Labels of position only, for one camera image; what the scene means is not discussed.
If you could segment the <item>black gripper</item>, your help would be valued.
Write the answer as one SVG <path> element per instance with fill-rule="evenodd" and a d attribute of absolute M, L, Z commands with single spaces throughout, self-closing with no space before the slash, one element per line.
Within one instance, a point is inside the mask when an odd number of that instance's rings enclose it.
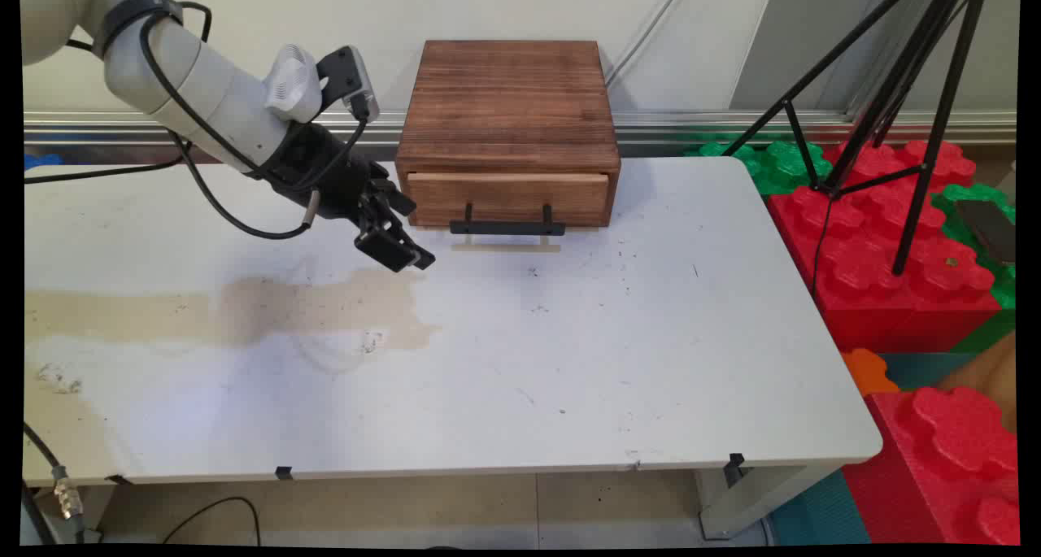
<path fill-rule="evenodd" d="M 393 214 L 412 216 L 416 202 L 395 186 L 386 168 L 354 150 L 367 127 L 358 124 L 350 138 L 341 141 L 323 124 L 291 123 L 286 138 L 260 164 L 261 172 L 272 189 L 303 207 L 309 206 L 316 191 L 318 216 L 324 219 L 358 217 L 355 248 L 384 268 L 392 272 L 430 268 L 436 261 L 434 254 L 412 240 Z M 362 207 L 359 211 L 365 194 L 388 209 Z"/>

